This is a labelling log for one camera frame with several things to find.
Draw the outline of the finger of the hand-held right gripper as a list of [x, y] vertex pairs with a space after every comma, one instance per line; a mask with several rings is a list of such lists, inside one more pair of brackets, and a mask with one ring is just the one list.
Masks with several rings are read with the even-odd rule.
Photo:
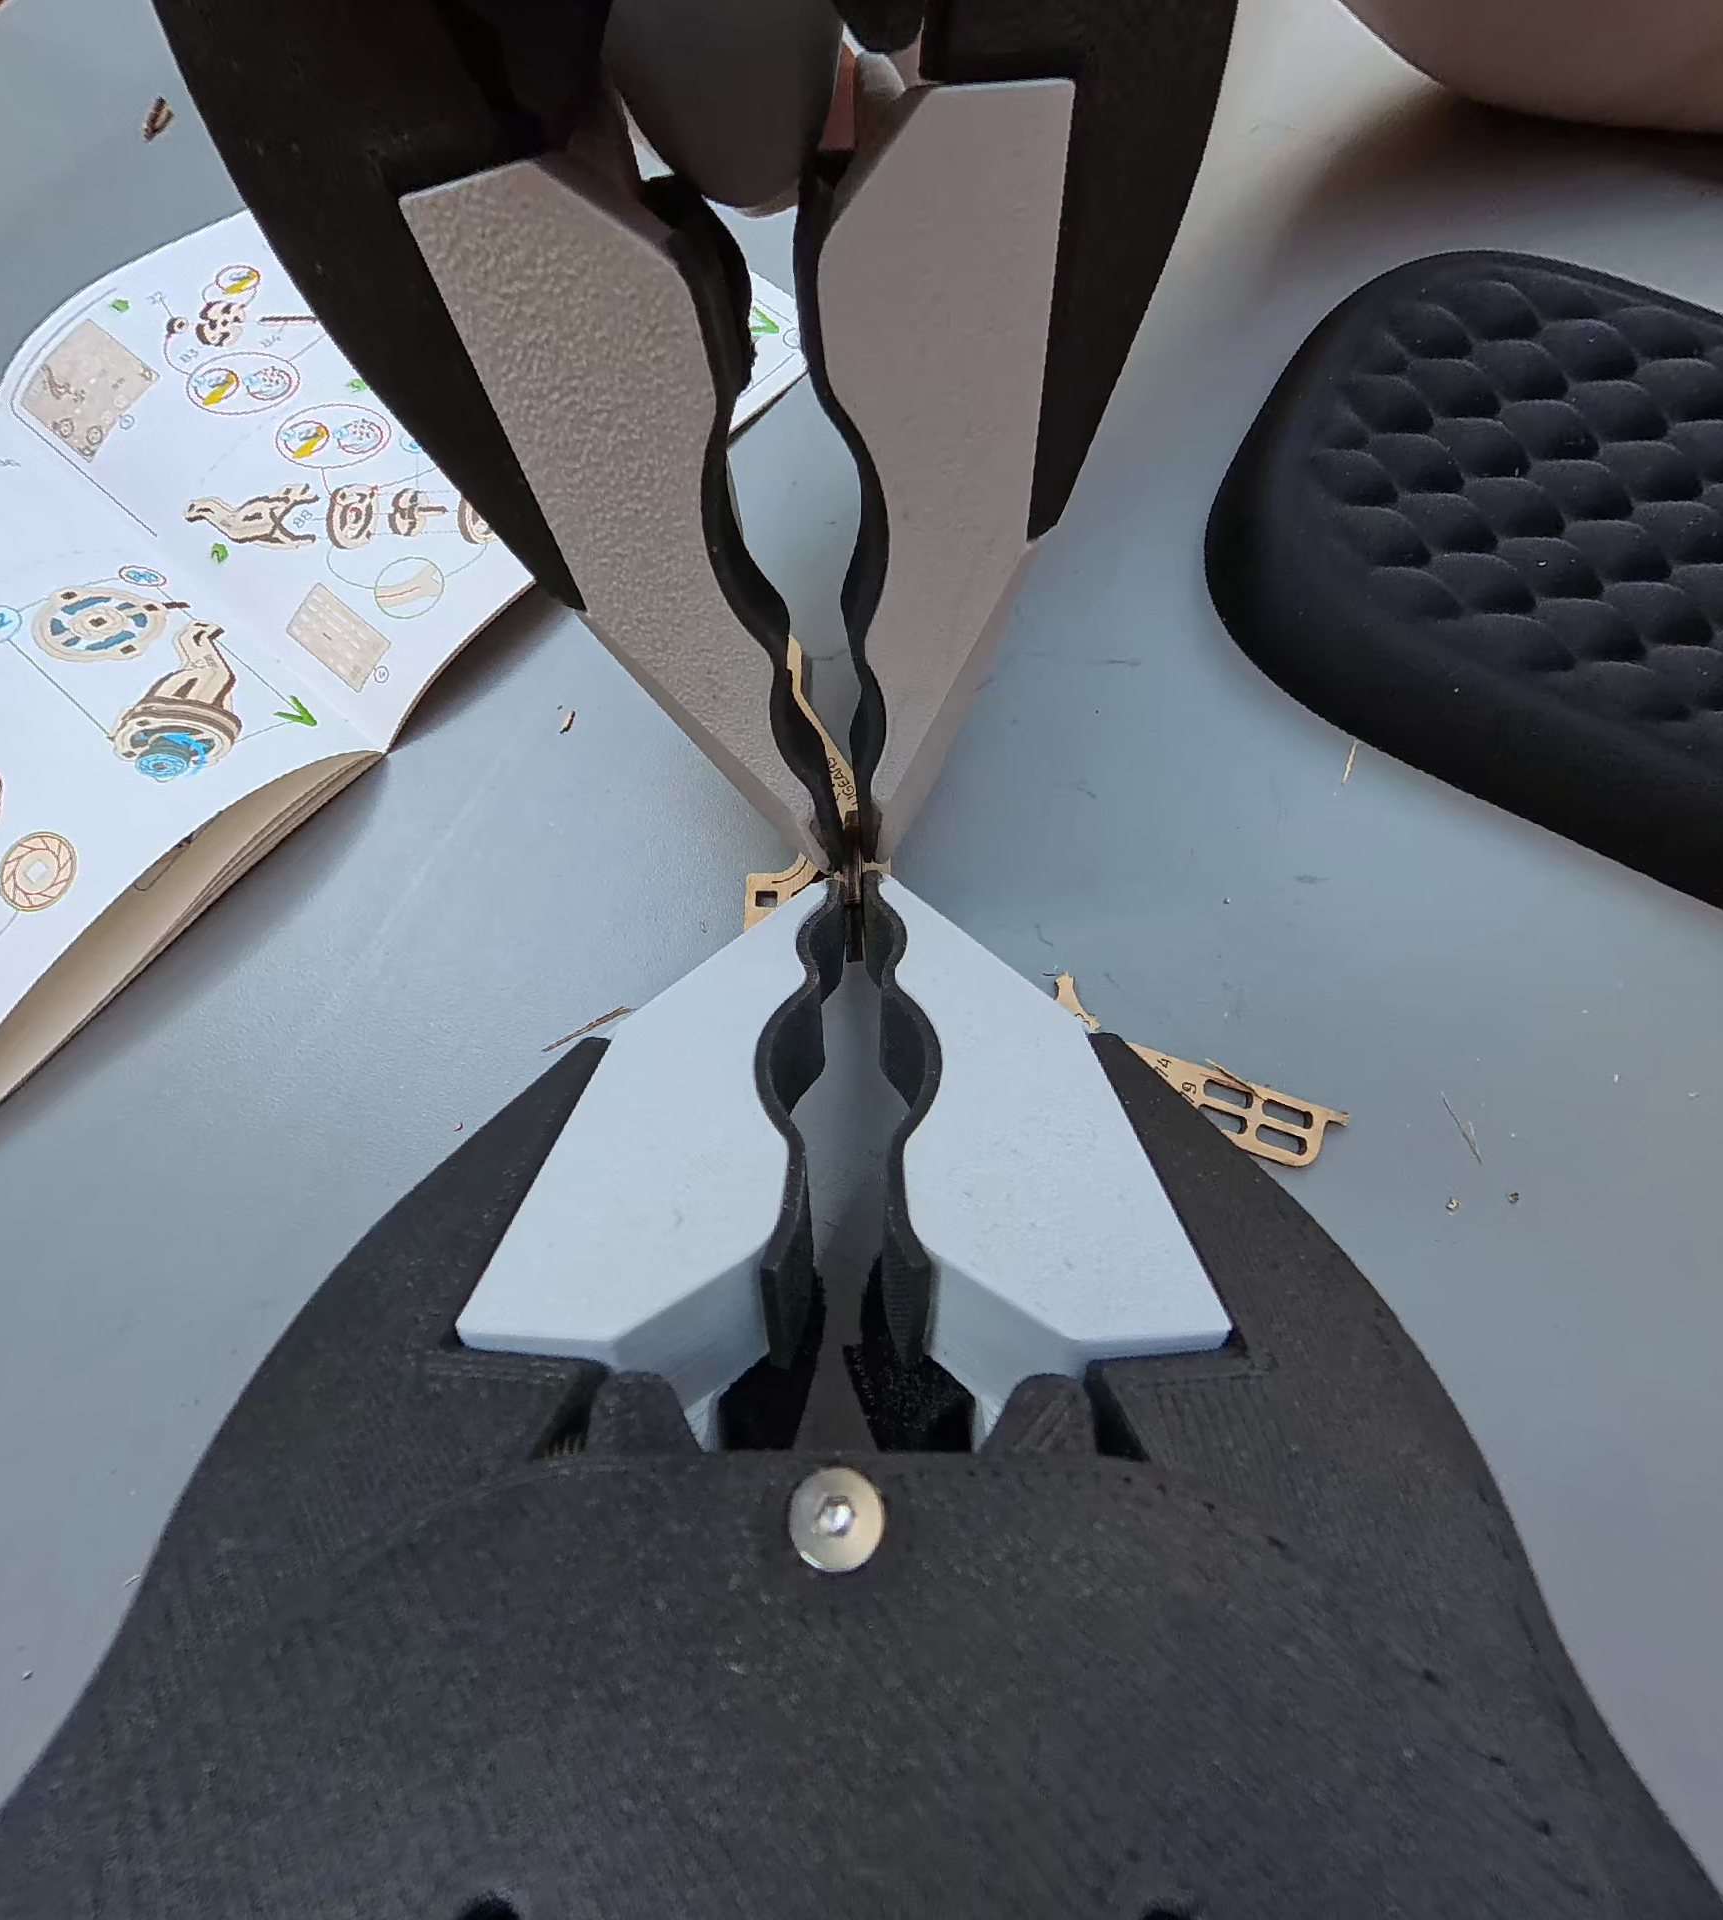
[[801, 852], [841, 859], [787, 610], [741, 537], [729, 418], [751, 286], [697, 188], [519, 158], [399, 208], [525, 472], [585, 625]]
[[863, 485], [841, 606], [873, 861], [919, 814], [1035, 555], [1073, 96], [1061, 76], [911, 88], [803, 190], [803, 343]]

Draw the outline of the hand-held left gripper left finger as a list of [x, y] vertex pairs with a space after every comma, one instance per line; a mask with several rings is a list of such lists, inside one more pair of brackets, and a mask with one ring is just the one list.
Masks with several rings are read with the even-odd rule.
[[813, 882], [625, 1020], [457, 1320], [799, 1429], [865, 1198], [865, 977]]

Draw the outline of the black padded wrist rest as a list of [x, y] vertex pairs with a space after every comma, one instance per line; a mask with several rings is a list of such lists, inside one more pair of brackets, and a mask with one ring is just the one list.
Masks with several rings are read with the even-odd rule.
[[1211, 600], [1303, 706], [1723, 908], [1723, 315], [1441, 252], [1291, 358]]

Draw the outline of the person's right forearm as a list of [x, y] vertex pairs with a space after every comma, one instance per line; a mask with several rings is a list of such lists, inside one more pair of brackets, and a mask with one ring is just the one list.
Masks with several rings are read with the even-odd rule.
[[1351, 3], [1461, 98], [1624, 131], [1723, 134], [1723, 3]]

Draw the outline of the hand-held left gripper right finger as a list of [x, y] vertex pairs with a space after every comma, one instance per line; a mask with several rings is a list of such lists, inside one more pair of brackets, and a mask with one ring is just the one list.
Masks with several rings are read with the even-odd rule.
[[1219, 1351], [1229, 1317], [1085, 1029], [895, 879], [869, 913], [917, 1354], [993, 1422], [1021, 1381]]

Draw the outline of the wooden frame offcut with slots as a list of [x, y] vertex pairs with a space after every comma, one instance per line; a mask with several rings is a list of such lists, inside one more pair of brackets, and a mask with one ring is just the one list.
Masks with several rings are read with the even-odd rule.
[[1193, 1063], [1127, 1040], [1165, 1086], [1213, 1123], [1241, 1152], [1281, 1168], [1305, 1168], [1349, 1115], [1245, 1078], [1215, 1063]]

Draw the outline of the small dark-edged wooden model part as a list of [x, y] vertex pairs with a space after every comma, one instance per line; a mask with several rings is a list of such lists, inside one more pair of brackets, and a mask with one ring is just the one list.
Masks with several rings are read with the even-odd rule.
[[849, 808], [841, 826], [841, 862], [833, 870], [845, 927], [847, 963], [863, 963], [867, 953], [867, 876], [875, 870], [873, 829], [861, 805]]

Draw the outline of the open instruction booklet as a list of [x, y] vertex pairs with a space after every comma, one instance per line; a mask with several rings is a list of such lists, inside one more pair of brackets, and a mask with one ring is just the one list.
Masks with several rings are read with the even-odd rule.
[[0, 1103], [531, 582], [247, 213], [23, 343], [0, 391]]

